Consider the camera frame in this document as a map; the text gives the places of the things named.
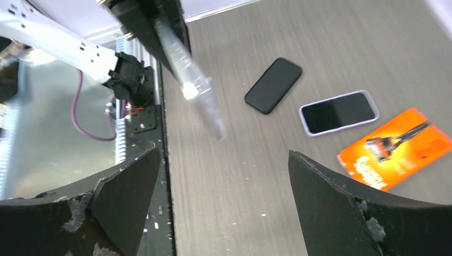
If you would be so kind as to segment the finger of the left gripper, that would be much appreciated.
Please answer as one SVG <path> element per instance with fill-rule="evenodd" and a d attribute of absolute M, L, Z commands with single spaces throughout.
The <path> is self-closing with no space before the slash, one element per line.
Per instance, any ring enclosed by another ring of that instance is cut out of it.
<path fill-rule="evenodd" d="M 169 27 L 161 19 L 157 1 L 112 0 L 106 2 L 106 8 L 119 20 L 127 32 L 132 33 L 158 62 L 172 72 L 154 28 L 156 20 Z"/>
<path fill-rule="evenodd" d="M 180 0 L 157 1 L 161 19 L 164 20 L 191 54 L 188 28 L 184 20 L 184 10 Z"/>

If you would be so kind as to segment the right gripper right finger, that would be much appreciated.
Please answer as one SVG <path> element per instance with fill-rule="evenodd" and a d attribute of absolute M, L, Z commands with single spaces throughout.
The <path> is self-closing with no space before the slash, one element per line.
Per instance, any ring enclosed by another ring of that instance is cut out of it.
<path fill-rule="evenodd" d="M 451 255 L 451 206 L 374 189 L 296 151 L 288 172 L 309 255 Z"/>

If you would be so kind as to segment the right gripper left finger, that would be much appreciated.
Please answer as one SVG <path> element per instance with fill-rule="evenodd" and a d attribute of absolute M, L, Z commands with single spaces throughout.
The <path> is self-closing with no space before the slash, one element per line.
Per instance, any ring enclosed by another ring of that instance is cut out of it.
<path fill-rule="evenodd" d="M 136 255 L 143 227 L 130 157 L 34 198 L 1 201 L 1 255 Z"/>

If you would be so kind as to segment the clear phone case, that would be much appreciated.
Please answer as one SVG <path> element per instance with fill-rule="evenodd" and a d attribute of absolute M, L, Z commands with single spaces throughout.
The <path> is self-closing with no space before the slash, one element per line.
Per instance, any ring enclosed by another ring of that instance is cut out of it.
<path fill-rule="evenodd" d="M 167 24 L 156 20 L 154 28 L 183 97 L 215 137 L 223 140 L 226 129 L 211 80 Z"/>

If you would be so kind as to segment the orange razor box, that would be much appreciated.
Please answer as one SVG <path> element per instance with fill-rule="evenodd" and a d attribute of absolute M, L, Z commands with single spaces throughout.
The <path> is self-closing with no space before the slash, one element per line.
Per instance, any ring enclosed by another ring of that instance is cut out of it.
<path fill-rule="evenodd" d="M 355 181 L 388 191 L 451 151 L 451 138 L 415 108 L 343 149 L 338 161 Z"/>

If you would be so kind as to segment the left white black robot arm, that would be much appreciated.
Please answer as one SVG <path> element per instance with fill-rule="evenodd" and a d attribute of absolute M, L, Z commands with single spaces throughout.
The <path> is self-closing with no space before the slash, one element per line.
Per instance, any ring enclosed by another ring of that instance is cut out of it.
<path fill-rule="evenodd" d="M 200 75 L 186 45 L 179 1 L 101 1 L 163 64 L 183 89 L 194 91 Z M 152 88 L 143 61 L 90 42 L 39 13 L 24 1 L 1 1 L 1 36 L 51 54 L 114 91 L 117 99 L 145 106 Z"/>

